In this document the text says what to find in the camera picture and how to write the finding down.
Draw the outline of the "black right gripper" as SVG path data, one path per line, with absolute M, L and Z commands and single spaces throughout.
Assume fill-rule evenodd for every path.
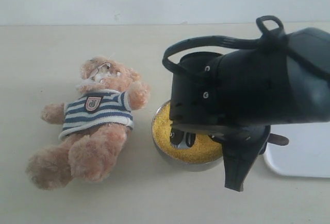
M 290 87 L 280 51 L 239 50 L 227 55 L 195 52 L 178 63 L 170 103 L 172 128 L 204 134 L 223 149 L 224 186 L 243 191 L 271 126 L 286 120 Z

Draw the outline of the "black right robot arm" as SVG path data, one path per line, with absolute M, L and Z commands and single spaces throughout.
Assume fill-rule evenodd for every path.
M 242 191 L 257 157 L 282 124 L 329 121 L 329 34 L 281 28 L 234 51 L 196 51 L 171 67 L 170 143 L 186 149 L 204 134 L 222 146 L 225 187 Z

